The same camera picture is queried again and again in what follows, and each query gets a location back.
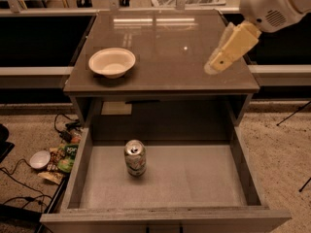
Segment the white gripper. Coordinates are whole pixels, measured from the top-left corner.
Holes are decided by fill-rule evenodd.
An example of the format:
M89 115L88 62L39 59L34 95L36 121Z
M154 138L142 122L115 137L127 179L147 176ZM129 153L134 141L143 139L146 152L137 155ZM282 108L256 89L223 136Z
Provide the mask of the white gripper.
M261 31L276 32L300 22L306 16L306 0L240 0L239 11L246 19L230 22L204 65L208 75L229 68L258 42Z

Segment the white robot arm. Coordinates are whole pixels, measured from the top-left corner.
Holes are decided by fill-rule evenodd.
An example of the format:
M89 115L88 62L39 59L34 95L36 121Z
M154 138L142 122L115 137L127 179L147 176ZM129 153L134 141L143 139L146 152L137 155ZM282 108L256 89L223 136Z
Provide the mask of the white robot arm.
M227 25L204 71L209 75L221 73L251 50L262 32L273 33L296 24L310 11L311 0L240 0L244 20Z

